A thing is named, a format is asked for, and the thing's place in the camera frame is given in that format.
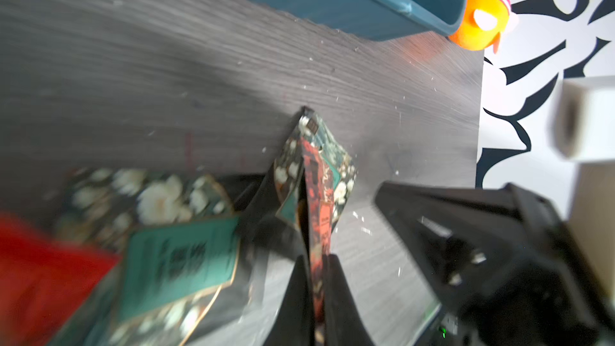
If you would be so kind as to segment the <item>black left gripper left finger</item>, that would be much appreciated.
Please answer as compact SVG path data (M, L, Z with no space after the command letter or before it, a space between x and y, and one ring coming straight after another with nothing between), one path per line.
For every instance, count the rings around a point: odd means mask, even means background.
M280 310L265 345L372 345L339 258L324 258L324 330L316 334L309 267L296 259Z

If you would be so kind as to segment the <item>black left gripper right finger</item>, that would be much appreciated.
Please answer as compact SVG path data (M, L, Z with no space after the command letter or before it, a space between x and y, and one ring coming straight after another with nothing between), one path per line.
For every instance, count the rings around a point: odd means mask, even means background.
M440 304L417 344L613 344L613 306L546 198L384 182L374 203Z

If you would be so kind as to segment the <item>black tea red label bag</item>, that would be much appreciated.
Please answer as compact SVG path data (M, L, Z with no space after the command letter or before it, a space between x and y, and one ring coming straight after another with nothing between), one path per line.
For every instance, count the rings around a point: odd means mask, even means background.
M312 303L315 317L315 338L324 342L324 258L330 253L332 217L335 207L335 176L317 147L307 139L300 141L304 160L304 179L307 195L309 238L309 267L312 284Z

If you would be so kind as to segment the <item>shiny red foil tea bag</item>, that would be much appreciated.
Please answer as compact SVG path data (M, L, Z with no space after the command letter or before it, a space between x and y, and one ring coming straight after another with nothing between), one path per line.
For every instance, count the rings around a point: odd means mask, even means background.
M1 344L45 345L119 262L1 214Z

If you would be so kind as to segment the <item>pink plush doll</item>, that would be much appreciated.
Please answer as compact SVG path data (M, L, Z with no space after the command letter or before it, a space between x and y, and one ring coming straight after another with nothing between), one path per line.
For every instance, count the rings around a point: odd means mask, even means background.
M468 51L498 53L504 35L518 24L512 0L467 0L461 24L448 39Z

